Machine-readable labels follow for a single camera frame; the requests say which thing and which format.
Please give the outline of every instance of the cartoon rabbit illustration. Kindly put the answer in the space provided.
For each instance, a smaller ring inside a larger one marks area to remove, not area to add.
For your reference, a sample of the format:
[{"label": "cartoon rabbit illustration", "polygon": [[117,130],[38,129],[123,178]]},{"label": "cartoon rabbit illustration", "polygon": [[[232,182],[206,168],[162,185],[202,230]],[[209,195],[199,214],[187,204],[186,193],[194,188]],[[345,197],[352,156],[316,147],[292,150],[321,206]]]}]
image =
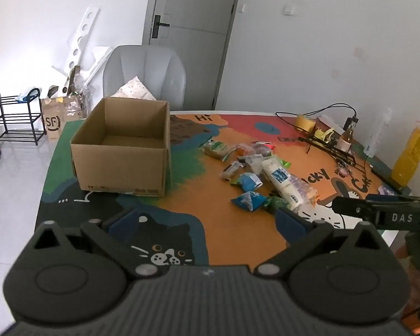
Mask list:
[{"label": "cartoon rabbit illustration", "polygon": [[302,205],[299,209],[299,216],[309,222],[324,220],[335,228],[354,228],[361,219],[333,212],[332,202],[337,196],[347,198],[361,198],[361,196],[355,189],[348,187],[342,179],[332,178],[332,186],[336,191],[335,194],[324,200],[318,200],[315,207],[310,203]]}]

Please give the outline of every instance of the yellow bottle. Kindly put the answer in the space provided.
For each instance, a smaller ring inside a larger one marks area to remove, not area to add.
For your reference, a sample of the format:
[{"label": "yellow bottle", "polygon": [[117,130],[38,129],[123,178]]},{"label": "yellow bottle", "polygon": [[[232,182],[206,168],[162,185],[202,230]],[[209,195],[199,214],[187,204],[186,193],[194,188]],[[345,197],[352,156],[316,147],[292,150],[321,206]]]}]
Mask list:
[{"label": "yellow bottle", "polygon": [[402,186],[408,185],[420,163],[420,123],[412,131],[406,148],[392,169],[392,179]]}]

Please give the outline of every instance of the door handle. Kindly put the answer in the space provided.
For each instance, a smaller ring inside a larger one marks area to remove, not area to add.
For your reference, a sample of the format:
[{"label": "door handle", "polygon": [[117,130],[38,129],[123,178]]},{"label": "door handle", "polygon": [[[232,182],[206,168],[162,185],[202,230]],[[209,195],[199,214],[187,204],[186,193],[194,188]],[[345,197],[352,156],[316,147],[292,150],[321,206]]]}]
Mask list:
[{"label": "door handle", "polygon": [[154,16],[154,26],[153,26],[153,35],[152,35],[153,39],[158,38],[158,28],[160,26],[170,26],[170,25],[166,24],[166,23],[161,23],[160,22],[160,15],[155,15]]}]

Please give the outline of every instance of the white bottle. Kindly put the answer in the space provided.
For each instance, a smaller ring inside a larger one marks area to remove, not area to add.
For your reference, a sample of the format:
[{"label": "white bottle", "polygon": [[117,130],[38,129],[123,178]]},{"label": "white bottle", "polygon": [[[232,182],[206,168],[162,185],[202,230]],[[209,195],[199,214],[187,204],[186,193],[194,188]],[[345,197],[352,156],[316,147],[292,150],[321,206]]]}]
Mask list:
[{"label": "white bottle", "polygon": [[379,144],[382,140],[384,132],[389,126],[392,118],[392,109],[388,107],[375,122],[374,132],[368,138],[366,145],[364,145],[364,154],[373,158],[378,150]]}]

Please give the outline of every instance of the open cardboard box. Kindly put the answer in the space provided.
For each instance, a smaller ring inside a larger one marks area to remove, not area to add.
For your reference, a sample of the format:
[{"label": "open cardboard box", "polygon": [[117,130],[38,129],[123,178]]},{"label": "open cardboard box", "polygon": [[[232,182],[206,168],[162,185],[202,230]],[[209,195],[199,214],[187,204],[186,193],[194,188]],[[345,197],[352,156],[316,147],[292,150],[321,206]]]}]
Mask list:
[{"label": "open cardboard box", "polygon": [[171,165],[169,104],[103,98],[71,147],[82,190],[163,196]]}]

